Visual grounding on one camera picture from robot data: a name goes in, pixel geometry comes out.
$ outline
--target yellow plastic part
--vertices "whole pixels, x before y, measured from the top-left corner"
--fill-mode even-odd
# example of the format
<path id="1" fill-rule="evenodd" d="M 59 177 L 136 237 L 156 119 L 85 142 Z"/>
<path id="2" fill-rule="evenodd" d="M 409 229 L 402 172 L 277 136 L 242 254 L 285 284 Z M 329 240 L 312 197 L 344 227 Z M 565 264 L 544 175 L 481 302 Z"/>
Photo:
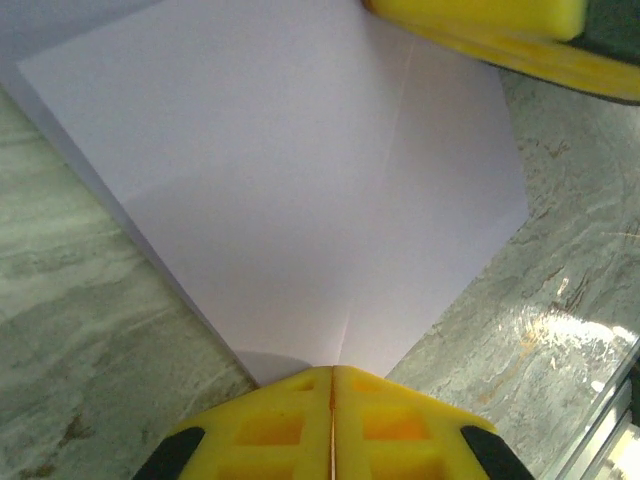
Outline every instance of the yellow plastic part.
<path id="1" fill-rule="evenodd" d="M 460 434 L 487 420 L 353 367 L 334 368 L 337 479 L 487 479 Z"/>
<path id="2" fill-rule="evenodd" d="M 640 101 L 640 68 L 562 43 L 587 0 L 364 0 L 373 13 L 466 55 L 570 88 Z"/>
<path id="3" fill-rule="evenodd" d="M 337 366 L 222 404 L 169 437 L 204 430 L 179 480 L 486 480 L 461 433 L 468 426 L 495 432 L 483 418 Z M 161 467 L 179 452 L 164 455 Z"/>
<path id="4" fill-rule="evenodd" d="M 312 368 L 176 426 L 205 430 L 180 480 L 330 479 L 331 377 Z"/>

